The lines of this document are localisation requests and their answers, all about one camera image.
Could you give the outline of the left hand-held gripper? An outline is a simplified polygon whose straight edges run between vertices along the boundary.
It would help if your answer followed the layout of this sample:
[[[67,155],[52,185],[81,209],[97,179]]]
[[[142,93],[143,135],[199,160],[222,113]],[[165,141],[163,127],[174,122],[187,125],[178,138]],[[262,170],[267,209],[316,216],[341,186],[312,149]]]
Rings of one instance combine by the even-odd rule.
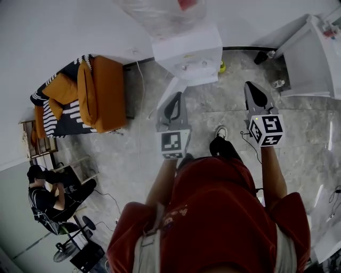
[[[156,140],[161,157],[165,160],[184,158],[191,131],[183,93],[171,94],[157,110]]]

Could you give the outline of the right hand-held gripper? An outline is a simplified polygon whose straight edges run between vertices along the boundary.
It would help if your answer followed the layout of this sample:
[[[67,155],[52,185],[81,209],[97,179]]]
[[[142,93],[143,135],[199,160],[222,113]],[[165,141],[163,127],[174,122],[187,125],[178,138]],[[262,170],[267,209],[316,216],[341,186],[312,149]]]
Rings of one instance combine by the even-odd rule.
[[[277,146],[284,139],[283,116],[275,107],[270,92],[256,83],[246,81],[244,94],[250,135],[259,147]],[[254,103],[263,108],[249,109],[249,105]]]

